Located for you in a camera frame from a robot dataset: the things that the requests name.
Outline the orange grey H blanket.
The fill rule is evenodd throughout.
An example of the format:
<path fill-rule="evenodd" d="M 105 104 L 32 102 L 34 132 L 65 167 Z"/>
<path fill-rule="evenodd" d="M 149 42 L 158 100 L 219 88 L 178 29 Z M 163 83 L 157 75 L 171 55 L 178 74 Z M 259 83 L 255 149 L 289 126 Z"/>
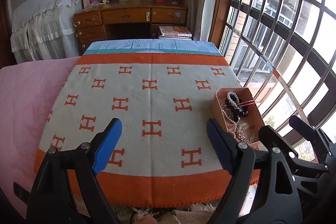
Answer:
<path fill-rule="evenodd" d="M 216 91 L 239 85 L 220 55 L 82 55 L 52 106 L 35 167 L 48 149 L 75 149 L 117 118 L 121 137 L 97 176 L 110 203 L 177 207 L 220 198 L 231 177 L 206 123 Z"/>

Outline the metal window grille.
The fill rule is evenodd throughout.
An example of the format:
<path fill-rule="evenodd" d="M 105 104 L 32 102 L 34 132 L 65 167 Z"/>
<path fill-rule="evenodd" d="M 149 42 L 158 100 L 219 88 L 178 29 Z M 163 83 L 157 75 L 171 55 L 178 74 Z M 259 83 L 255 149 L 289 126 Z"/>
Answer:
<path fill-rule="evenodd" d="M 289 119 L 335 140 L 335 0 L 231 0 L 220 50 L 264 123 L 315 162 Z"/>

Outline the wooden desk with drawers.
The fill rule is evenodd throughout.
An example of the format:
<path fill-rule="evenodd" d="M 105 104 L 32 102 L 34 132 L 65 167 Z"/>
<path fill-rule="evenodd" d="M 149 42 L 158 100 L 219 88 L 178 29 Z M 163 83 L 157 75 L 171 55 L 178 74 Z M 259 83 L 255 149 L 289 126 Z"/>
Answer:
<path fill-rule="evenodd" d="M 187 7 L 154 0 L 117 1 L 87 7 L 73 16 L 79 54 L 91 43 L 119 39 L 156 39 L 160 26 L 186 26 Z"/>

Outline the stack of books magazines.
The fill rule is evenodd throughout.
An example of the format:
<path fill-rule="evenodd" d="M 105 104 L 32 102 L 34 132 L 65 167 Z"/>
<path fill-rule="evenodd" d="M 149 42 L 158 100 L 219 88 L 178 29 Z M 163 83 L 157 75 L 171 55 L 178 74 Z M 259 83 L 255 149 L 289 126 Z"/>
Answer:
<path fill-rule="evenodd" d="M 183 26 L 159 26 L 159 37 L 163 39 L 192 40 L 192 33 Z"/>

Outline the blue tree print sheet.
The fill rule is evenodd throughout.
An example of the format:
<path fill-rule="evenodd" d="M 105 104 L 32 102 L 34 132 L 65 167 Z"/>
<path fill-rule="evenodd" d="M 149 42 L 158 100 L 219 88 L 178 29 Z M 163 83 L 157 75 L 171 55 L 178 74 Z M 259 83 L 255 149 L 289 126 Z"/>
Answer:
<path fill-rule="evenodd" d="M 83 55 L 108 53 L 187 53 L 221 56 L 211 42 L 183 39 L 104 40 L 93 42 Z"/>

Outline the pink jewelry box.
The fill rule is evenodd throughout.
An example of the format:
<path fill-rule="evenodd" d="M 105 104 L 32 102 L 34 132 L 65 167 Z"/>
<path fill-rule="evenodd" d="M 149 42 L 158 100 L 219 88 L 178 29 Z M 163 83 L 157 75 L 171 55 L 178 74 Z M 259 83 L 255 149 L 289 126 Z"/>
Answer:
<path fill-rule="evenodd" d="M 219 88 L 215 92 L 211 110 L 221 128 L 238 142 L 241 142 L 236 136 L 238 124 L 247 122 L 254 125 L 257 141 L 248 145 L 255 150 L 266 151 L 265 146 L 259 141 L 259 129 L 264 126 L 264 121 L 256 104 L 238 106 L 239 103 L 252 99 L 248 88 Z"/>

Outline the silver leaf brooch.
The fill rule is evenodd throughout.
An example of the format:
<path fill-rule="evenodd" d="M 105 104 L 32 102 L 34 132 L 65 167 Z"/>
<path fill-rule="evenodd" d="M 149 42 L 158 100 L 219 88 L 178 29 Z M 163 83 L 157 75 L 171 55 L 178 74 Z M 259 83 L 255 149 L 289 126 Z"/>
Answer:
<path fill-rule="evenodd" d="M 241 122 L 238 124 L 236 136 L 241 142 L 247 144 L 252 144 L 257 141 L 257 136 L 255 135 L 255 126 L 250 125 L 247 122 Z"/>

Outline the pink bed cover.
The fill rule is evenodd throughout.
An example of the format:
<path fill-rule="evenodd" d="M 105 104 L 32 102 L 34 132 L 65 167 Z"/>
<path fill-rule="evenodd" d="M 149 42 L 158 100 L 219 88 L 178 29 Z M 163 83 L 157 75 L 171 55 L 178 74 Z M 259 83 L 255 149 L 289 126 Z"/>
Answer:
<path fill-rule="evenodd" d="M 76 57 L 21 63 L 1 69 L 1 190 L 25 217 L 13 183 L 30 191 L 38 145 L 52 106 Z"/>

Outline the white lace covered furniture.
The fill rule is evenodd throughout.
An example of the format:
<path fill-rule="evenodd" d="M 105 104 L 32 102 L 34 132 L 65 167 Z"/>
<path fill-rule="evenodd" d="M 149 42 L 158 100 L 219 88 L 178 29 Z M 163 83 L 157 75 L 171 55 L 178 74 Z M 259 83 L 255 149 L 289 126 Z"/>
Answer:
<path fill-rule="evenodd" d="M 25 0 L 13 12 L 11 51 L 17 63 L 79 55 L 74 15 L 82 0 Z"/>

